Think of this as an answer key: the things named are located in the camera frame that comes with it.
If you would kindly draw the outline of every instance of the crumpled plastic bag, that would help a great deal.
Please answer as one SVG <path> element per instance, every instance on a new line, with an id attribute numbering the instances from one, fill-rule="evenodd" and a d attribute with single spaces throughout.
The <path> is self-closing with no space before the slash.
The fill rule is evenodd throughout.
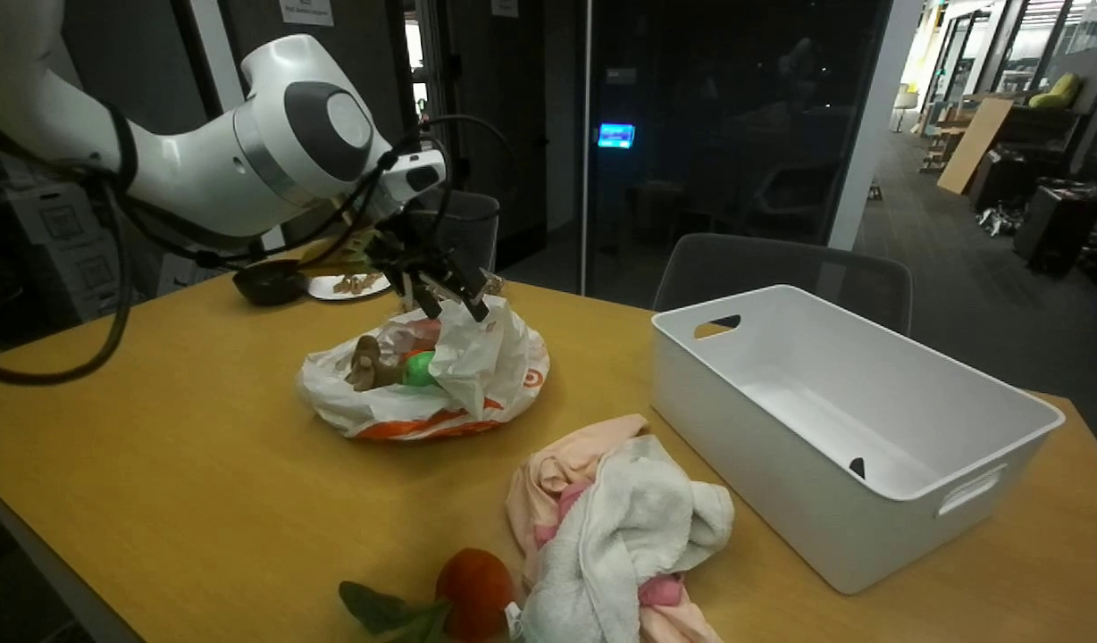
<path id="1" fill-rule="evenodd" d="M 442 301 L 440 340 L 429 361 L 436 387 L 347 383 L 363 336 L 307 355 L 297 394 L 347 440 L 433 440 L 496 429 L 520 419 L 546 387 L 552 355 L 505 295 L 486 295 L 491 314 L 475 321 L 464 304 Z"/>

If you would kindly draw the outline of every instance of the white plastic bin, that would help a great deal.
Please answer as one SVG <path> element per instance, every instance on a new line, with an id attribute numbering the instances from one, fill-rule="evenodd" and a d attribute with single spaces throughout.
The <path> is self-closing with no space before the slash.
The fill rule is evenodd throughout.
<path id="1" fill-rule="evenodd" d="M 839 594 L 985 517 L 1064 420 L 794 284 L 653 314 L 653 407 Z"/>

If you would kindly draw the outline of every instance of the chair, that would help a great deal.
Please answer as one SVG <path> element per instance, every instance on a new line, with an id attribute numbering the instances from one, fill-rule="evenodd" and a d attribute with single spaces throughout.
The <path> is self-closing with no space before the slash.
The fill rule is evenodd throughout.
<path id="1" fill-rule="evenodd" d="M 756 188 L 750 231 L 781 238 L 818 238 L 832 211 L 839 163 L 771 168 Z"/>
<path id="2" fill-rule="evenodd" d="M 1008 146 L 985 150 L 982 163 L 972 187 L 978 230 L 985 230 L 985 237 L 1018 231 L 1025 199 L 1039 187 L 1039 168 Z"/>
<path id="3" fill-rule="evenodd" d="M 887 327 L 913 327 L 913 284 L 901 264 L 832 246 L 721 231 L 691 231 L 677 244 L 653 309 L 777 282 L 801 284 Z"/>

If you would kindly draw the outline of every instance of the table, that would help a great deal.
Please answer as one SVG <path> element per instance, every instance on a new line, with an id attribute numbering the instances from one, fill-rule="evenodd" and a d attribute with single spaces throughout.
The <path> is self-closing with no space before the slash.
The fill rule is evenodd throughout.
<path id="1" fill-rule="evenodd" d="M 62 567 L 102 639 L 363 639 L 339 579 L 429 596 L 442 558 L 511 567 L 509 476 L 544 442 L 642 411 L 694 477 L 709 465 L 650 407 L 650 314 L 509 284 L 553 370 L 515 425 L 451 442 L 343 442 L 292 394 L 305 355 L 398 295 L 248 307 L 230 277 L 145 304 L 120 357 L 62 388 L 0 387 L 0 512 Z M 56 367 L 84 325 L 4 357 Z M 725 639 L 1097 639 L 1097 442 L 1070 399 L 989 521 L 882 587 L 839 596 L 735 502 L 735 540 L 691 575 Z"/>

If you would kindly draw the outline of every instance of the floor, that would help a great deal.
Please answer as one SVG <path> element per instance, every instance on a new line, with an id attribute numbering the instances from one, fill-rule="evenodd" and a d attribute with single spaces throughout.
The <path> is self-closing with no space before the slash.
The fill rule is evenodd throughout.
<path id="1" fill-rule="evenodd" d="M 918 144 L 894 136 L 875 174 L 859 254 L 889 257 L 914 275 L 913 336 L 972 367 L 1025 388 L 1077 399 L 1097 431 L 1097 284 L 1074 273 L 1046 277 L 1025 273 L 1011 238 L 989 238 L 964 196 L 918 174 Z M 505 269 L 509 277 L 577 289 L 577 237 Z M 600 295 L 647 304 L 663 254 L 634 264 Z M 79 643 L 67 607 L 10 540 L 0 540 L 0 643 Z"/>

